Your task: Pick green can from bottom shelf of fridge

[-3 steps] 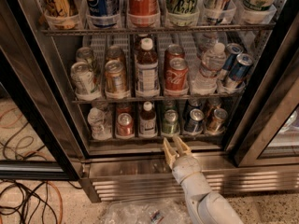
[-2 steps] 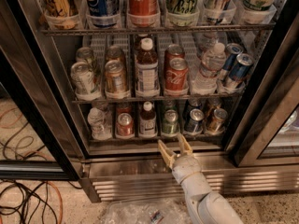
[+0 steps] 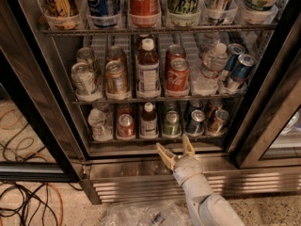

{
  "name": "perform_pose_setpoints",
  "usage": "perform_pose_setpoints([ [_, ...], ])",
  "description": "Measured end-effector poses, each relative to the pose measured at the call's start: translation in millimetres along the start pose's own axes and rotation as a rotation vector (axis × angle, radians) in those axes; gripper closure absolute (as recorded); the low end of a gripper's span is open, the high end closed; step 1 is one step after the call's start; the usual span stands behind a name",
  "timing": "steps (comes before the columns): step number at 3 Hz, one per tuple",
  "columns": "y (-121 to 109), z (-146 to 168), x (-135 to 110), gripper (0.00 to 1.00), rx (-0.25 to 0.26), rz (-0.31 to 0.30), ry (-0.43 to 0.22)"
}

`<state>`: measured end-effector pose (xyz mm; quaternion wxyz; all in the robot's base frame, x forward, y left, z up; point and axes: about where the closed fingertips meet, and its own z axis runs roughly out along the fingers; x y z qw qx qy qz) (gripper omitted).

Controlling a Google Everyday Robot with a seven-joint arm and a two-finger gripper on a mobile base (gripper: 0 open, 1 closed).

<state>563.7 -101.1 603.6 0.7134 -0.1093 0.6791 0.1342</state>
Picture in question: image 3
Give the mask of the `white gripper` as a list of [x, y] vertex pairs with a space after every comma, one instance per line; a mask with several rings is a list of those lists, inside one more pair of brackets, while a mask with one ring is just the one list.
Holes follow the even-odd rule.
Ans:
[[193, 183], [202, 182], [202, 168], [197, 159], [193, 158], [195, 156], [195, 149], [187, 135], [182, 136], [182, 149], [185, 157], [178, 160], [176, 154], [166, 149], [160, 143], [156, 144], [157, 153], [164, 164], [170, 170], [173, 170], [173, 175], [180, 186], [185, 183], [192, 185]]

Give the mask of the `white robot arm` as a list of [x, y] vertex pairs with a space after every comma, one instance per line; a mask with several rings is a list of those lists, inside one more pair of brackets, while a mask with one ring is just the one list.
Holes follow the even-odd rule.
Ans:
[[187, 135], [182, 136], [182, 157], [160, 143], [156, 143], [156, 149], [182, 187], [195, 226], [245, 226], [230, 203], [213, 192]]

